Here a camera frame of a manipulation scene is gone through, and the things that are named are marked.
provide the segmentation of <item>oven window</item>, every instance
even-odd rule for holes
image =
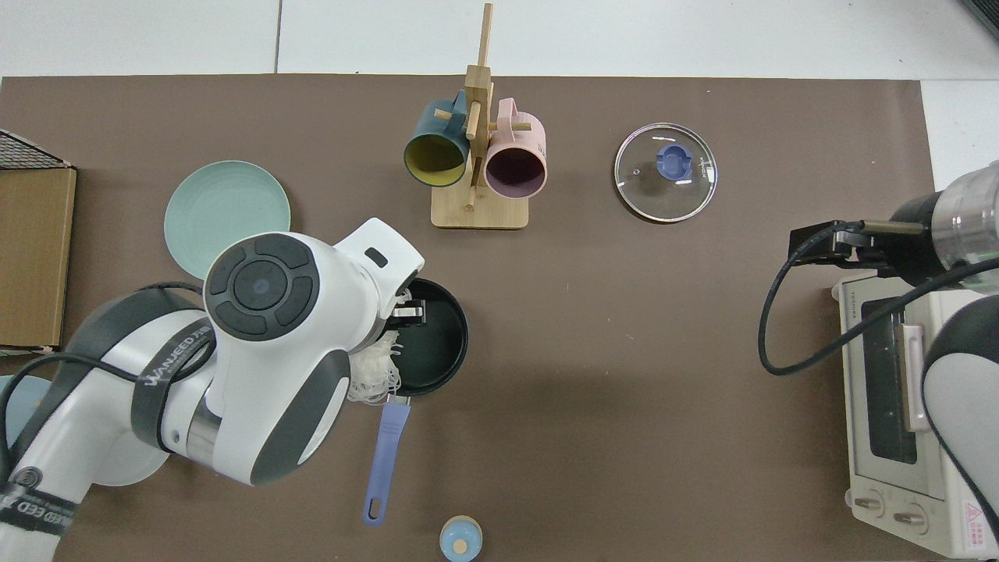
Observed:
[[[861,305],[863,318],[892,299],[868,301]],[[867,379],[867,427],[871,453],[875,456],[916,463],[916,434],[906,431],[902,403],[902,372],[898,360],[895,326],[905,321],[897,312],[878,321],[861,336],[864,341],[864,372]]]

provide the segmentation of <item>blue mug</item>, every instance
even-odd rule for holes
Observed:
[[[451,117],[436,117],[437,110],[451,113]],[[460,90],[454,100],[436,100],[424,109],[417,130],[403,151],[406,169],[418,181],[432,187],[446,187],[465,175],[469,160],[469,139],[465,136],[468,113],[465,90]]]

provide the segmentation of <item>pink mug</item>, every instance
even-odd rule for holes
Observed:
[[[527,123],[530,130],[514,130]],[[536,117],[516,110],[513,98],[499,100],[497,130],[486,152],[486,185],[502,197],[524,199],[544,187],[548,166],[544,156],[544,127]]]

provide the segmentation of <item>black cable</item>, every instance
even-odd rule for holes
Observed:
[[[145,287],[140,287],[136,289],[135,292],[138,293],[139,291],[148,291],[150,289],[184,289],[186,291],[194,291],[199,295],[202,294],[202,288],[199,285],[195,285],[194,283],[188,283],[186,281],[166,281],[163,283],[153,283],[152,285],[146,285]]]
[[[865,318],[862,322],[856,326],[850,328],[838,338],[830,342],[828,345],[818,350],[812,354],[807,359],[799,361],[793,365],[788,365],[786,367],[777,367],[770,362],[766,355],[766,324],[770,316],[770,308],[773,305],[773,299],[777,295],[777,289],[780,288],[780,284],[783,282],[784,277],[787,276],[788,270],[804,255],[808,250],[812,248],[819,241],[824,238],[842,231],[842,230],[859,230],[863,228],[863,222],[853,222],[853,223],[842,223],[838,225],[829,226],[813,235],[808,240],[805,240],[798,248],[787,258],[784,265],[781,266],[780,271],[777,272],[777,277],[773,280],[773,284],[770,286],[770,291],[766,295],[766,300],[763,301],[763,311],[760,314],[759,319],[759,331],[756,334],[756,348],[759,352],[759,361],[762,363],[763,368],[769,371],[771,374],[777,376],[784,376],[796,373],[798,371],[807,369],[812,365],[818,363],[819,361],[825,359],[826,357],[835,353],[839,348],[843,347],[851,340],[862,334],[874,323],[882,320],[883,318],[889,316],[894,312],[898,312],[905,308],[905,306],[912,301],[928,294],[937,289],[947,287],[965,279],[976,275],[978,273],[983,273],[985,271],[990,271],[999,268],[999,258],[993,258],[985,260],[979,263],[963,265],[960,267],[955,267],[946,273],[938,275],[929,281],[922,283],[918,287],[912,289],[908,293],[900,297],[892,299],[891,302],[886,305],[879,307],[873,314]]]
[[[215,339],[215,334],[212,334],[212,339],[208,340],[208,343],[205,344],[205,349],[201,352],[200,355],[197,356],[198,358],[192,359],[191,361],[188,362],[187,365],[184,366],[183,369],[177,371],[177,376],[174,377],[173,382],[174,383],[180,382],[188,378],[189,376],[197,373],[198,369],[204,367],[205,363],[208,363],[208,360],[212,358],[212,354],[215,353],[215,348],[217,345],[218,342]]]
[[[18,384],[24,380],[24,377],[28,376],[28,373],[45,365],[47,363],[56,362],[67,362],[67,363],[81,363],[95,369],[101,369],[107,371],[112,375],[123,378],[130,382],[135,382],[137,377],[124,369],[119,369],[110,363],[105,363],[104,361],[99,361],[97,359],[92,359],[83,355],[77,355],[75,353],[52,353],[50,355],[44,355],[28,361],[21,367],[17,373],[11,377],[7,382],[7,386],[4,387],[3,392],[0,392],[0,479],[6,481],[10,478],[11,471],[14,470],[14,460],[11,458],[10,445],[7,443],[7,406],[10,403],[10,397],[14,394],[14,389]]]

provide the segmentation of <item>oven knob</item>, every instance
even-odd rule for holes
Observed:
[[[916,529],[920,535],[925,535],[930,530],[929,521],[926,519],[926,512],[918,504],[910,503],[902,513],[894,515],[895,521],[903,525],[910,525]]]
[[[866,509],[875,517],[884,515],[884,500],[881,498],[881,494],[875,490],[867,490],[863,497],[853,498],[853,505]]]

